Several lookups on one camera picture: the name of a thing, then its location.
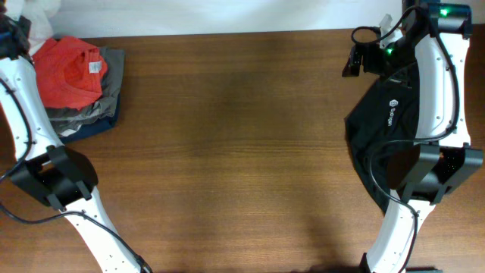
wooden table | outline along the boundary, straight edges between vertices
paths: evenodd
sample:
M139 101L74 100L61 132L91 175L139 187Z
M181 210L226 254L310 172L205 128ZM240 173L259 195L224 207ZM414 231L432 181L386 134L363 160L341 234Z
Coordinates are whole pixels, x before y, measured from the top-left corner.
M471 40L466 114L485 147L485 27ZM155 272L353 266L383 215L349 157L344 117L377 78L341 77L349 30L90 39L127 53L120 120L69 145L94 164L105 208ZM0 128L1 166L13 163ZM485 172L445 198L411 266L485 271ZM52 215L11 183L2 202ZM99 272L65 220L0 216L1 272Z

white plastic arm segment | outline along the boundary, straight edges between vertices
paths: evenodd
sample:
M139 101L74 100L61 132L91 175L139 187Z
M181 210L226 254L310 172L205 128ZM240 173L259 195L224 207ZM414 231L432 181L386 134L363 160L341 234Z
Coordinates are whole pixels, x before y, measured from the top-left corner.
M440 145L462 148L463 143L471 145L465 120L464 96L465 59L470 47L470 40L463 39L462 34L441 33L440 37L446 50L452 56L460 92L458 128L456 132L440 140ZM418 43L415 55L420 78L419 122L416 137L436 137L445 133L454 118L455 99L452 75L437 40L431 38L430 35Z
M62 142L52 129L44 105L37 90L36 71L25 58L0 60L0 77L14 90L23 112L27 116L34 144L27 160L46 153L48 146L59 147ZM27 129L14 100L0 85L0 103L7 117L12 136L14 137L15 158L19 159L27 148Z
M88 201L80 199L66 206L67 212L85 212L100 224L116 232L113 223L103 208L98 188L91 193ZM77 229L86 245L101 266L102 272L140 273L140 266L133 255L118 240L80 216L67 216L67 220Z
M399 198L395 190L391 195ZM419 213L418 229L424 219L433 211L428 201L410 200L408 203ZM376 242L367 253L367 262L371 272L397 273L405 262L414 233L414 219L411 211L390 201Z

red cloth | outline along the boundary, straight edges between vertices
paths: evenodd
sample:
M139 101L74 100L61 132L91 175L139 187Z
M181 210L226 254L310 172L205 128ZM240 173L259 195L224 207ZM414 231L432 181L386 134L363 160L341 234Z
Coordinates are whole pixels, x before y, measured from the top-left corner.
M95 46L70 36L59 42L49 39L33 60L44 107L80 110L102 95L101 79L108 66ZM99 61L101 70L90 73L89 63Z

black cloth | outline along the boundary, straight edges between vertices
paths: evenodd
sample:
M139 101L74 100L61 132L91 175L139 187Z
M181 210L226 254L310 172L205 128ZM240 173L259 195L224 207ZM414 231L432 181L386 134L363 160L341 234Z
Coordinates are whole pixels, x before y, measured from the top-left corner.
M416 137L419 119L418 77L418 68L414 66L411 88L397 83L382 85L377 80L346 118L346 137L355 170L383 212L387 210L389 199L369 178L368 157L378 143L386 140L412 140ZM386 169L390 156L411 146L412 143L392 144L374 155L374 176L388 193L390 189L386 185Z

gray cloth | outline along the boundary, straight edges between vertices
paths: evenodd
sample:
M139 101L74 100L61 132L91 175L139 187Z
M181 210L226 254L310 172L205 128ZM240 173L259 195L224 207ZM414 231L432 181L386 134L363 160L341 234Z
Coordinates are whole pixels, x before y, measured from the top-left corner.
M47 108L48 119L57 134L78 131L80 125L93 124L100 118L113 117L120 94L124 72L124 50L100 48L99 53L108 65L108 72L101 81L102 96L95 103L80 111L76 109Z

